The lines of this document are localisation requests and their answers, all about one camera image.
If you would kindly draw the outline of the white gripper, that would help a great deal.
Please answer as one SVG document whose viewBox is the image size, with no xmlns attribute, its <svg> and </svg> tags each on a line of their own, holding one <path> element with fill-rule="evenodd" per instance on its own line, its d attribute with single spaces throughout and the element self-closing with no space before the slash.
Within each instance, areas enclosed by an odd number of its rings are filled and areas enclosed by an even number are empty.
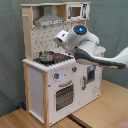
<svg viewBox="0 0 128 128">
<path fill-rule="evenodd" d="M 61 46 L 61 47 L 66 47 L 67 46 L 67 42 L 66 42 L 66 38 L 67 38 L 68 33 L 65 30 L 60 31 L 53 39 L 53 41 Z"/>
</svg>

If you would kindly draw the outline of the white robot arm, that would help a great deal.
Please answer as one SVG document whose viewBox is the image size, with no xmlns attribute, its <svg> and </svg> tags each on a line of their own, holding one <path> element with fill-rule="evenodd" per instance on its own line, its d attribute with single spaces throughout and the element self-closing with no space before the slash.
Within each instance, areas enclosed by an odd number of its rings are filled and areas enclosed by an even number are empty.
<svg viewBox="0 0 128 128">
<path fill-rule="evenodd" d="M 53 41 L 72 55 L 79 64 L 110 69 L 128 68 L 128 47 L 113 58 L 100 57 L 105 48 L 99 45 L 99 38 L 85 25 L 75 25 L 69 32 L 62 30 Z"/>
</svg>

